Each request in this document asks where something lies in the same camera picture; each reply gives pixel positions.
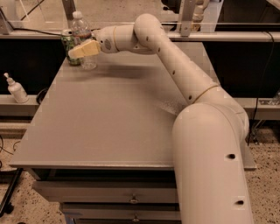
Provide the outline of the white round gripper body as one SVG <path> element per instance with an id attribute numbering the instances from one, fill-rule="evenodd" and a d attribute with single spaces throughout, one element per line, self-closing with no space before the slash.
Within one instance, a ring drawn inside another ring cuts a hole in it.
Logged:
<path id="1" fill-rule="evenodd" d="M 101 46 L 104 53 L 116 53 L 116 44 L 114 40 L 114 26 L 104 27 L 102 29 L 94 30 L 93 34 Z"/>

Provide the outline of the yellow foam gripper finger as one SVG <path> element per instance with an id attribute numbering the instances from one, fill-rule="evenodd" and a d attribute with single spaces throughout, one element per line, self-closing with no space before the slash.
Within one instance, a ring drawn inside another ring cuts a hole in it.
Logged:
<path id="1" fill-rule="evenodd" d="M 79 59 L 87 56 L 97 55 L 101 51 L 100 44 L 92 39 L 82 42 L 68 52 L 70 58 Z"/>

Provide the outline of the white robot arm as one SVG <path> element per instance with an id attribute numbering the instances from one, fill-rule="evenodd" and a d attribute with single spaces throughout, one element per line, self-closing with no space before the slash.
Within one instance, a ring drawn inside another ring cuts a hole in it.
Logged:
<path id="1" fill-rule="evenodd" d="M 243 107 L 170 41 L 151 14 L 105 27 L 69 55 L 121 51 L 155 53 L 186 100 L 172 128 L 182 224 L 255 224 L 242 159 L 249 133 Z"/>

